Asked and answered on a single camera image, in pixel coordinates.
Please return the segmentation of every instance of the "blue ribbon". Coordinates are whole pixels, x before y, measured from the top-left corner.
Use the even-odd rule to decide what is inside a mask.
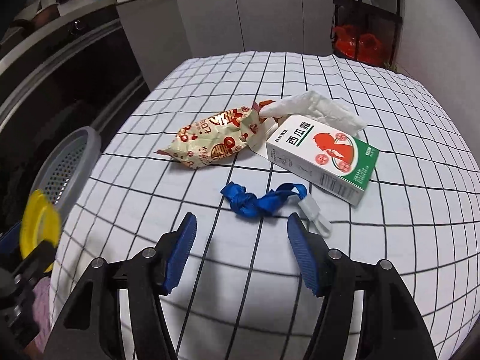
[[[298,190],[298,193],[292,191],[294,188]],[[297,195],[302,200],[307,195],[307,189],[303,184],[294,183],[282,184],[275,191],[270,190],[261,198],[246,191],[245,187],[231,181],[220,191],[230,202],[232,211],[246,218],[272,216],[285,204],[289,196]]]

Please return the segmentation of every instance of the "white wall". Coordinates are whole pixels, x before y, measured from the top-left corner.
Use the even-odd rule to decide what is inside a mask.
[[[480,163],[480,38],[455,0],[403,0],[399,73],[442,105]]]

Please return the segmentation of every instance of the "yellow plastic object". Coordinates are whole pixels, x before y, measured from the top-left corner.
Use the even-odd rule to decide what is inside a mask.
[[[35,190],[28,198],[20,228],[20,253],[27,257],[44,239],[57,247],[61,234],[60,216],[41,190]],[[45,272],[51,271],[51,264]]]

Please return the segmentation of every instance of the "barcode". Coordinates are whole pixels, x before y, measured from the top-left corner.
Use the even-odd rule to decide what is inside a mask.
[[[329,176],[327,173],[322,174],[322,177],[320,178],[320,186],[344,199],[349,199],[355,192],[352,187],[345,185],[341,181]]]

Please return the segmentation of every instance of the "red human figure illustration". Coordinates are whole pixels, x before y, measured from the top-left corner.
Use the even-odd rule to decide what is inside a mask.
[[[353,161],[353,147],[342,143],[335,143],[335,138],[325,132],[317,134],[313,137],[320,150],[325,151],[329,156],[338,158],[351,164]]]

